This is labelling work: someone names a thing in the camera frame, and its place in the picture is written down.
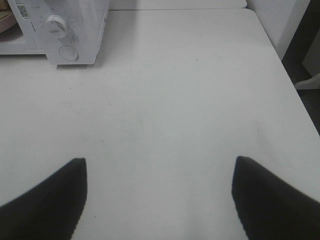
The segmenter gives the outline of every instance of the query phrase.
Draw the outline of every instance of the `round button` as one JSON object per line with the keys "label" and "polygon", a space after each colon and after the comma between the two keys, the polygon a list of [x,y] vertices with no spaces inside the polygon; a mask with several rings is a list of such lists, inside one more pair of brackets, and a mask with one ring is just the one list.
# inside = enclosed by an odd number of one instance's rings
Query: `round button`
{"label": "round button", "polygon": [[46,30],[57,39],[63,39],[68,33],[67,21],[59,15],[51,15],[45,22]]}
{"label": "round button", "polygon": [[62,46],[59,49],[60,56],[68,61],[74,61],[78,58],[78,52],[72,46]]}

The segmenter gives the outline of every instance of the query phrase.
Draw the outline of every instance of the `table surface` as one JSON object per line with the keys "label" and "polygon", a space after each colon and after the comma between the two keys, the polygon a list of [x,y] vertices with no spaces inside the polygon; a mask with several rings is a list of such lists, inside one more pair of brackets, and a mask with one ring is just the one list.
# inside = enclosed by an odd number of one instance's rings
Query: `table surface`
{"label": "table surface", "polygon": [[111,0],[111,10],[242,9],[246,0]]}
{"label": "table surface", "polygon": [[247,239],[239,155],[320,200],[319,135],[250,10],[112,11],[95,65],[0,70],[0,205],[85,157],[74,240]]}

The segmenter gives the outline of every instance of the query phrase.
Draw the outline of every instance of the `barcode label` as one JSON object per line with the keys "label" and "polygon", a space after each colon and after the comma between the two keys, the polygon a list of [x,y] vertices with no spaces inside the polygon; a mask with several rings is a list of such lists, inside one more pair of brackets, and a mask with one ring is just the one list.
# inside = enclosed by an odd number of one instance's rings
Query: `barcode label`
{"label": "barcode label", "polygon": [[29,15],[28,15],[28,12],[26,10],[26,7],[24,5],[24,2],[23,0],[15,0],[15,4],[16,6],[18,7],[19,9],[19,12],[21,14],[21,17],[23,17],[25,20],[28,20],[30,19]]}

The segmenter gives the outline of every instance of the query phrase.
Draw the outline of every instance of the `dark floor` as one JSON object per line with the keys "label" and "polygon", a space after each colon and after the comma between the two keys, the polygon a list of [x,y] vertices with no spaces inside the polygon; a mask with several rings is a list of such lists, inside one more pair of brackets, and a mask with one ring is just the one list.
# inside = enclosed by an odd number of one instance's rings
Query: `dark floor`
{"label": "dark floor", "polygon": [[[311,78],[302,65],[310,45],[320,29],[320,0],[311,0],[282,60],[293,84]],[[299,96],[320,134],[320,89],[299,90]]]}

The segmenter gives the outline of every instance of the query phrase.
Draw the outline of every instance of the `microwave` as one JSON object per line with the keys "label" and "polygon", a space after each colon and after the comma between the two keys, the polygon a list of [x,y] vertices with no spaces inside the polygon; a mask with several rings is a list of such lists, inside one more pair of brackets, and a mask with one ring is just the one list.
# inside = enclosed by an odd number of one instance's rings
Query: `microwave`
{"label": "microwave", "polygon": [[109,0],[0,0],[0,55],[94,64],[108,10]]}

